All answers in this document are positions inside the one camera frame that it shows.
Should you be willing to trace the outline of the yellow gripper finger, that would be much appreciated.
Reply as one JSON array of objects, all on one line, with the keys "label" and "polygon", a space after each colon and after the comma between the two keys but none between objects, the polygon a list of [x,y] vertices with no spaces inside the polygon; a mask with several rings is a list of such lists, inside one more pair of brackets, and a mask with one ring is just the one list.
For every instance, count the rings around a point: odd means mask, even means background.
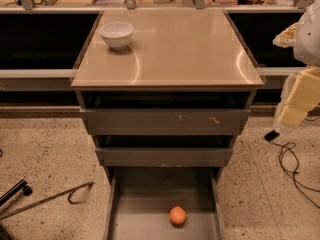
[{"label": "yellow gripper finger", "polygon": [[288,28],[278,34],[272,41],[272,44],[281,48],[288,48],[295,46],[295,32],[297,24],[293,23]]},{"label": "yellow gripper finger", "polygon": [[283,126],[294,128],[319,103],[320,67],[308,67],[297,75],[278,122]]}]

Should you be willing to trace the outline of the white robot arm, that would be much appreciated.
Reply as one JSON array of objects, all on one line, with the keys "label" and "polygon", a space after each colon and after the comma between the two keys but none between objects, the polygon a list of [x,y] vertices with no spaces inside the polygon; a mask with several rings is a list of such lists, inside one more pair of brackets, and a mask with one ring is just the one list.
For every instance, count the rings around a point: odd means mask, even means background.
[{"label": "white robot arm", "polygon": [[275,46],[293,48],[294,58],[306,65],[295,79],[287,78],[277,108],[276,125],[297,127],[320,103],[320,0],[315,0],[298,22],[278,34]]}]

